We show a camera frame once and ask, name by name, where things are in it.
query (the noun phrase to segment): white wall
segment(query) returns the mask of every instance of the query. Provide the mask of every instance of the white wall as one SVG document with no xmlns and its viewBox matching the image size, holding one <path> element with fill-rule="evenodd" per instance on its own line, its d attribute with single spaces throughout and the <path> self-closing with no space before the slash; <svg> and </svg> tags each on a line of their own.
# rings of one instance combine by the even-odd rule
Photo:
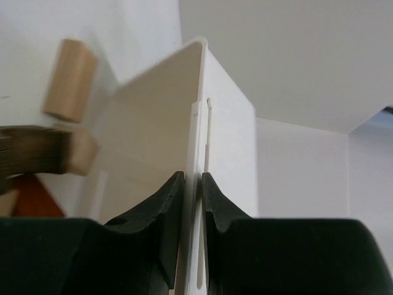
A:
<svg viewBox="0 0 393 295">
<path fill-rule="evenodd" d="M 351 217 L 373 232 L 393 272 L 393 118 L 379 115 L 348 137 Z"/>
<path fill-rule="evenodd" d="M 111 93 L 181 45 L 177 0 L 0 0 L 0 125 L 51 125 L 41 113 L 59 43 L 81 39 L 99 57 L 82 122 L 95 135 Z M 73 215 L 83 178 L 42 176 Z"/>
<path fill-rule="evenodd" d="M 349 135 L 257 118 L 261 217 L 350 217 L 393 273 L 393 116 Z"/>
<path fill-rule="evenodd" d="M 257 118 L 259 213 L 348 216 L 348 137 Z"/>
</svg>

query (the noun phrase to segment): wooden block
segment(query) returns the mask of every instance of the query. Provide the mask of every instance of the wooden block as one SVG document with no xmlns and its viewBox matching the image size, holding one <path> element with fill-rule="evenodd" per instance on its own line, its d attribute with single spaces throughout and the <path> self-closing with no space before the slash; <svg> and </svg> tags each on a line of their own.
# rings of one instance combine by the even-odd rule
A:
<svg viewBox="0 0 393 295">
<path fill-rule="evenodd" d="M 86 176 L 98 153 L 98 144 L 86 128 L 60 125 L 55 129 L 71 132 L 71 144 L 67 172 Z"/>
<path fill-rule="evenodd" d="M 81 122 L 97 67 L 97 58 L 81 41 L 65 39 L 44 104 L 44 112 Z"/>
<path fill-rule="evenodd" d="M 15 203 L 17 202 L 18 191 L 13 189 L 0 195 L 0 217 L 11 216 Z"/>
</svg>

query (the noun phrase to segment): white ceiling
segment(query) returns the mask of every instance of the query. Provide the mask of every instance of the white ceiling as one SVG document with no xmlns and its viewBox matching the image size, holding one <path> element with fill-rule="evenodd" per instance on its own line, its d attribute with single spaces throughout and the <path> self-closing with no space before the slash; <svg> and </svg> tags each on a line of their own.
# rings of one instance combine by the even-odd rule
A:
<svg viewBox="0 0 393 295">
<path fill-rule="evenodd" d="M 349 133 L 393 103 L 392 0 L 180 0 L 257 115 Z"/>
</svg>

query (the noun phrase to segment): orange object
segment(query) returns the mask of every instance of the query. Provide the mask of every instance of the orange object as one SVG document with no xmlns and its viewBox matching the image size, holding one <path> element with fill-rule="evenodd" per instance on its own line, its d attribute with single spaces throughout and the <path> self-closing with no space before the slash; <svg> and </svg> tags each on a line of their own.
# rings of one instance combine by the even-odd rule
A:
<svg viewBox="0 0 393 295">
<path fill-rule="evenodd" d="M 12 184 L 19 191 L 12 216 L 64 217 L 62 210 L 35 175 L 19 175 L 12 178 Z"/>
</svg>

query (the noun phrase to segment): black plastic part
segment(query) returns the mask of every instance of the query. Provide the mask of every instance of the black plastic part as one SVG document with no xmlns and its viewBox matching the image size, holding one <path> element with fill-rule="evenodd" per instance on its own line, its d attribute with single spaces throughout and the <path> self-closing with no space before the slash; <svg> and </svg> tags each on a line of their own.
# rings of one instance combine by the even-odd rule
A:
<svg viewBox="0 0 393 295">
<path fill-rule="evenodd" d="M 209 295 L 393 294 L 371 233 L 350 219 L 252 219 L 209 173 L 201 193 Z"/>
<path fill-rule="evenodd" d="M 176 172 L 105 226 L 89 219 L 0 218 L 0 294 L 168 294 L 183 196 L 184 173 Z"/>
</svg>

